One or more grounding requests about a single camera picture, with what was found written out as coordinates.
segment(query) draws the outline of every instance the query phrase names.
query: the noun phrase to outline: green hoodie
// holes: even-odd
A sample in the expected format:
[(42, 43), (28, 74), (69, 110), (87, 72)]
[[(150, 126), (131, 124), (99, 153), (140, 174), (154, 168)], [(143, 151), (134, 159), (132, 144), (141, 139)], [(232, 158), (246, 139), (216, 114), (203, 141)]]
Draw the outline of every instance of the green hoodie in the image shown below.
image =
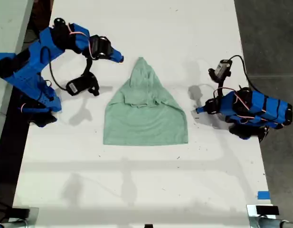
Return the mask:
[(129, 80), (105, 110), (104, 144), (155, 146), (188, 143), (184, 111), (140, 57)]

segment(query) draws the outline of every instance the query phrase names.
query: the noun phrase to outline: red wire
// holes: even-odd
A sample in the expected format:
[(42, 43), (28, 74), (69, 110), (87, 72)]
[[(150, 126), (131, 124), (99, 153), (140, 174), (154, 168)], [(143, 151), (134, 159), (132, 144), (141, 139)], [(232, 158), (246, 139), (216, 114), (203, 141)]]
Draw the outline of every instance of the red wire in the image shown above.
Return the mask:
[[(213, 96), (215, 96), (215, 92), (217, 91), (217, 90), (219, 90), (219, 89), (229, 89), (229, 90), (233, 90), (234, 91), (234, 94), (235, 94), (235, 96), (236, 96), (236, 101), (234, 102), (234, 104), (239, 100), (245, 107), (246, 107), (246, 109), (247, 110), (250, 110), (250, 108), (245, 104), (245, 102), (237, 95), (237, 91), (235, 90), (235, 89), (232, 89), (232, 88), (229, 88), (229, 87), (219, 87), (219, 88), (217, 88), (217, 89), (215, 89), (214, 90), (214, 92), (213, 92)], [(237, 115), (237, 116), (239, 116), (239, 117), (241, 117), (241, 118), (245, 118), (245, 119), (255, 119), (255, 117), (252, 117), (252, 116), (241, 116), (241, 115)]]
[[(71, 31), (71, 29), (70, 29), (70, 27), (69, 27), (68, 24), (67, 24), (67, 27), (68, 27), (69, 34), (70, 34), (70, 35), (73, 35), (73, 34), (80, 34), (80, 35), (84, 35), (84, 36), (86, 36), (86, 37), (88, 38), (88, 36), (87, 36), (85, 33), (83, 33), (83, 32), (73, 32), (73, 31)], [(95, 59), (95, 57), (93, 57), (93, 55), (91, 54), (91, 48), (90, 48), (90, 41), (89, 41), (89, 39), (88, 39), (88, 47), (89, 47), (89, 54), (90, 54), (90, 57), (91, 57), (92, 59)]]

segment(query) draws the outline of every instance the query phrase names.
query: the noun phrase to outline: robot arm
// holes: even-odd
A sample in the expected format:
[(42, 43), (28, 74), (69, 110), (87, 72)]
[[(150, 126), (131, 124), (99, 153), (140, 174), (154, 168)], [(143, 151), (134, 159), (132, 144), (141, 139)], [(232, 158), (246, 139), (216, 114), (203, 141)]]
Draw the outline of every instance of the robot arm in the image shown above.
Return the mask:
[(61, 110), (59, 97), (51, 86), (42, 78), (41, 71), (51, 61), (59, 57), (66, 49), (86, 57), (83, 74), (61, 87), (70, 95), (88, 90), (99, 95), (96, 77), (89, 71), (93, 60), (109, 59), (120, 63), (124, 58), (115, 50), (106, 37), (90, 36), (89, 31), (77, 24), (67, 25), (61, 18), (54, 20), (53, 28), (46, 28), (40, 33), (40, 39), (18, 55), (0, 53), (0, 77), (23, 92), (21, 112), (28, 114), (28, 121), (38, 126), (56, 121), (51, 112)]
[(246, 72), (246, 78), (255, 91), (245, 87), (238, 91), (232, 89), (233, 91), (223, 95), (224, 80), (231, 76), (232, 58), (221, 60), (216, 70), (208, 70), (212, 80), (218, 83), (218, 96), (207, 100), (203, 107), (196, 109), (196, 112), (223, 114), (227, 123), (234, 124), (229, 131), (242, 139), (256, 135), (259, 141), (262, 141), (269, 127), (281, 129), (290, 125), (293, 117), (292, 105), (260, 93), (249, 81)]

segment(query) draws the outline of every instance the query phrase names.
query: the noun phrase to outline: dark floor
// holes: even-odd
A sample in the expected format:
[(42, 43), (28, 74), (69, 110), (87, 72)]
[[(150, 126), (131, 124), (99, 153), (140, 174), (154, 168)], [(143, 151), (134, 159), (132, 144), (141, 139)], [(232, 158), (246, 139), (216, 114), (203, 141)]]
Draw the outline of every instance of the dark floor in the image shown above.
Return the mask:
[[(264, 94), (293, 105), (293, 0), (235, 0), (246, 68)], [(293, 123), (260, 144), (272, 203), (293, 220)]]

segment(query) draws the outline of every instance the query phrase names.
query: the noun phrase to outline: white tabletop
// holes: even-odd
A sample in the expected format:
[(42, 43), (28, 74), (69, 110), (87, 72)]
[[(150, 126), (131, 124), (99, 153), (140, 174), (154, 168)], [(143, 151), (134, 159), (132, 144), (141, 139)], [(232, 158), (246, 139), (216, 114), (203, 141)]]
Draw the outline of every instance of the white tabletop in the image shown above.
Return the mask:
[[(40, 208), (37, 227), (249, 227), (246, 204), (270, 203), (256, 197), (267, 190), (258, 139), (230, 134), (215, 115), (197, 116), (189, 95), (204, 104), (217, 88), (208, 69), (242, 54), (234, 2), (55, 0), (51, 24), (56, 17), (107, 36), (125, 61), (94, 62), (100, 96), (58, 91), (58, 121), (30, 126), (14, 206)], [(188, 144), (103, 145), (104, 109), (138, 57), (185, 111)], [(65, 84), (85, 59), (67, 51), (52, 65)], [(48, 67), (42, 76), (51, 79)], [(247, 82), (234, 60), (225, 86), (238, 84)]]
[[(19, 53), (33, 0), (0, 0), (0, 52)], [(12, 85), (0, 78), (0, 135), (5, 123)]]

